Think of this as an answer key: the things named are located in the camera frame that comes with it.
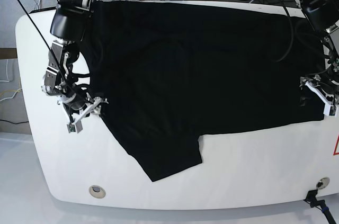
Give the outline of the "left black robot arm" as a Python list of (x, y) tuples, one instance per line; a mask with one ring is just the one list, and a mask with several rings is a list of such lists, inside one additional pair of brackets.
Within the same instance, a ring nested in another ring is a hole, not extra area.
[(300, 78), (300, 87), (315, 93), (324, 103), (323, 114), (338, 115), (338, 0), (295, 0), (316, 36), (328, 49), (327, 67)]

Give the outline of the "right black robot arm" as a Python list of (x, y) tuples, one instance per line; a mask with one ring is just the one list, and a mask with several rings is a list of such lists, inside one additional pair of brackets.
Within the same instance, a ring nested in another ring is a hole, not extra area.
[(77, 84), (89, 74), (74, 73), (73, 64), (79, 58), (78, 44), (82, 41), (86, 25), (92, 16), (96, 0), (57, 0), (50, 33), (56, 40), (48, 47), (49, 61), (44, 75), (42, 91), (58, 97), (63, 105), (68, 127), (76, 131), (82, 118), (99, 113), (103, 97), (94, 96), (86, 84)]

